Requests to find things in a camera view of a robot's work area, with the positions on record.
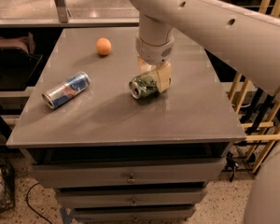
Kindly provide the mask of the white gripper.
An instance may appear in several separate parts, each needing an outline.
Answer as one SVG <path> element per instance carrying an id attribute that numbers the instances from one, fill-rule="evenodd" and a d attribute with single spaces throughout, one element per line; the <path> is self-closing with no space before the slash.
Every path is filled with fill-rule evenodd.
<path id="1" fill-rule="evenodd" d="M 156 82 L 159 93 L 166 91 L 171 83 L 171 64 L 165 63 L 172 55 L 175 39 L 171 36 L 163 45 L 149 45 L 138 35 L 135 46 L 138 52 L 137 63 L 141 74 L 150 72 L 151 65 L 159 65 L 156 68 Z"/>

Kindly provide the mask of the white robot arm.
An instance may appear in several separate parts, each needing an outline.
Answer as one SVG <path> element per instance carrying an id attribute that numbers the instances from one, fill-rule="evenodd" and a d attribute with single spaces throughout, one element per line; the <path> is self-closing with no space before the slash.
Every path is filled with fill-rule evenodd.
<path id="1" fill-rule="evenodd" d="M 280 102 L 280 19 L 218 0 L 130 0 L 140 12 L 136 47 L 151 65 L 170 57 L 174 28 Z M 280 143 L 252 186 L 244 224 L 280 224 Z"/>

